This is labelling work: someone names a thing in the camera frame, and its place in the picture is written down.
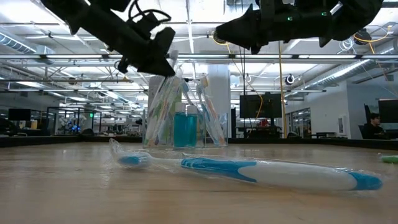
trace toothbrush handle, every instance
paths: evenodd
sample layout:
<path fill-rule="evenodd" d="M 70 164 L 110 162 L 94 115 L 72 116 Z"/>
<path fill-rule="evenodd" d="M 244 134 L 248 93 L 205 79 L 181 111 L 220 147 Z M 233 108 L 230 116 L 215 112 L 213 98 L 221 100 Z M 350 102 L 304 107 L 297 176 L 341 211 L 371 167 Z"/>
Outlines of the toothbrush handle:
<path fill-rule="evenodd" d="M 333 167 L 279 161 L 217 161 L 183 159 L 186 169 L 223 175 L 258 184 L 318 190 L 377 190 L 382 182 L 375 176 Z"/>

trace yellow cable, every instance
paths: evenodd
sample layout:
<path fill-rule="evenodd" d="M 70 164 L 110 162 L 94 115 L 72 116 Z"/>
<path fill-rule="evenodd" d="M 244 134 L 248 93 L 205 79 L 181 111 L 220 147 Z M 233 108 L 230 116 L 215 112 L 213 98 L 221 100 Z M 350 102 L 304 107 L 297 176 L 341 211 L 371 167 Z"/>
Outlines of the yellow cable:
<path fill-rule="evenodd" d="M 382 39 L 385 39 L 388 36 L 388 32 L 389 31 L 390 31 L 390 27 L 388 27 L 386 35 L 384 37 L 381 37 L 380 39 L 377 39 L 377 40 L 363 40 L 363 39 L 360 39 L 360 38 L 356 37 L 355 34 L 354 34 L 354 38 L 357 39 L 357 40 L 360 40 L 362 42 L 365 42 L 365 43 L 374 43 L 374 42 L 380 41 Z"/>
<path fill-rule="evenodd" d="M 371 48 L 372 53 L 373 53 L 373 54 L 376 54 L 376 51 L 374 50 L 374 48 L 373 48 L 373 46 L 372 46 L 372 43 L 369 43 L 369 46 L 370 46 L 370 48 Z M 383 72 L 384 78 L 387 80 L 387 75 L 386 75 L 384 69 L 381 67 L 381 65 L 380 65 L 379 62 L 376 62 L 376 63 L 377 63 L 377 65 L 379 66 L 379 68 L 381 69 L 381 71 Z M 387 82 L 388 82 L 388 84 L 390 85 L 391 90 L 396 94 L 396 96 L 398 96 L 398 92 L 396 92 L 396 90 L 395 90 L 395 88 L 392 86 L 391 82 L 389 82 L 389 81 L 387 81 Z"/>
<path fill-rule="evenodd" d="M 225 45 L 226 48 L 228 49 L 229 54 L 231 54 L 231 49 L 229 48 L 229 45 L 230 45 L 231 43 L 228 43 L 228 42 L 225 43 L 225 44 L 217 43 L 217 41 L 216 41 L 216 40 L 214 39 L 214 37 L 213 37 L 213 34 L 214 34 L 214 32 L 211 33 L 211 38 L 213 39 L 214 43 L 216 43 L 216 44 L 218 44 L 218 45 Z M 234 62 L 234 64 L 235 64 L 236 68 L 238 69 L 239 73 L 243 76 L 243 75 L 244 75 L 243 72 L 240 71 L 239 67 L 236 65 L 235 62 Z M 257 112 L 257 115 L 256 115 L 256 119 L 258 119 L 258 117 L 260 116 L 260 112 L 261 112 L 261 109 L 262 109 L 262 104 L 263 104 L 264 101 L 263 101 L 262 96 L 260 95 L 260 93 L 258 93 L 258 92 L 253 88 L 253 86 L 252 86 L 246 79 L 245 79 L 245 81 L 246 81 L 246 83 L 254 90 L 254 92 L 257 93 L 257 95 L 259 96 L 259 98 L 260 98 L 260 100 L 261 100 L 260 108 L 259 108 L 259 111 Z"/>
<path fill-rule="evenodd" d="M 287 137 L 287 127 L 286 127 L 286 115 L 285 115 L 285 95 L 284 95 L 284 86 L 282 84 L 282 46 L 280 45 L 280 41 L 278 41 L 279 45 L 279 81 L 280 81 L 280 95 L 282 100 L 282 118 L 284 121 L 284 137 Z"/>
<path fill-rule="evenodd" d="M 233 59 L 232 59 L 232 61 L 234 62 L 235 67 L 238 69 L 238 72 L 243 76 L 243 72 L 239 69 L 238 65 L 235 63 L 235 61 L 234 61 Z M 263 105 L 263 103 L 264 103 L 264 100 L 262 99 L 262 96 L 260 95 L 260 93 L 257 92 L 257 91 L 254 89 L 254 87 L 253 87 L 246 79 L 245 79 L 245 81 L 246 81 L 246 83 L 249 84 L 249 86 L 254 90 L 254 92 L 257 93 L 257 95 L 259 96 L 259 98 L 260 98 L 260 100 L 261 100 L 260 108 L 259 108 L 259 111 L 257 112 L 257 115 L 256 115 L 256 119 L 258 119 L 258 117 L 260 116 L 260 112 L 261 112 L 261 109 L 262 109 L 262 105 Z"/>

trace computer monitor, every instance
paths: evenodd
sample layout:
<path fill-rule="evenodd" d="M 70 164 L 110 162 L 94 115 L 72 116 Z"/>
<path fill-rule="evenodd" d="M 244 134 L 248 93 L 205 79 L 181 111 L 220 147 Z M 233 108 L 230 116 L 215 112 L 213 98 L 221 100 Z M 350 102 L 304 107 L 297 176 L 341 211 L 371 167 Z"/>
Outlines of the computer monitor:
<path fill-rule="evenodd" d="M 265 94 L 262 96 L 262 107 L 259 118 L 281 118 L 282 102 L 280 94 Z M 259 95 L 240 96 L 240 117 L 255 118 L 260 109 L 261 99 Z"/>
<path fill-rule="evenodd" d="M 398 100 L 379 100 L 380 122 L 398 123 Z"/>
<path fill-rule="evenodd" d="M 31 117 L 30 109 L 8 109 L 8 120 L 9 121 L 30 121 Z"/>

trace security camera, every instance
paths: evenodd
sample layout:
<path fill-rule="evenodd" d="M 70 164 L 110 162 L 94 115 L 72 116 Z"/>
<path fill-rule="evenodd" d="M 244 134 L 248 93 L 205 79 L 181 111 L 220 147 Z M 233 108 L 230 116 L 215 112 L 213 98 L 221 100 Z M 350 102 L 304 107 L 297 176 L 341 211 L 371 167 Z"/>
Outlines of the security camera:
<path fill-rule="evenodd" d="M 286 85 L 292 85 L 294 83 L 294 76 L 290 74 L 285 78 L 285 84 Z"/>

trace wooden table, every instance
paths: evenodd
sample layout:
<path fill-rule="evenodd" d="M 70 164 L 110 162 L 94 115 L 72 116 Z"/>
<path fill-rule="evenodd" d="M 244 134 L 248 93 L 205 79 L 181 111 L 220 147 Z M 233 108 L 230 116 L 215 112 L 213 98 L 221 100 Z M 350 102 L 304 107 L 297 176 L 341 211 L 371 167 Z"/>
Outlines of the wooden table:
<path fill-rule="evenodd" d="M 140 144 L 124 144 L 140 148 Z M 107 143 L 0 149 L 0 223 L 397 223 L 398 181 L 377 192 L 315 193 L 112 165 Z M 379 151 L 241 145 L 205 154 L 266 157 L 397 176 Z M 380 151 L 398 154 L 397 151 Z"/>

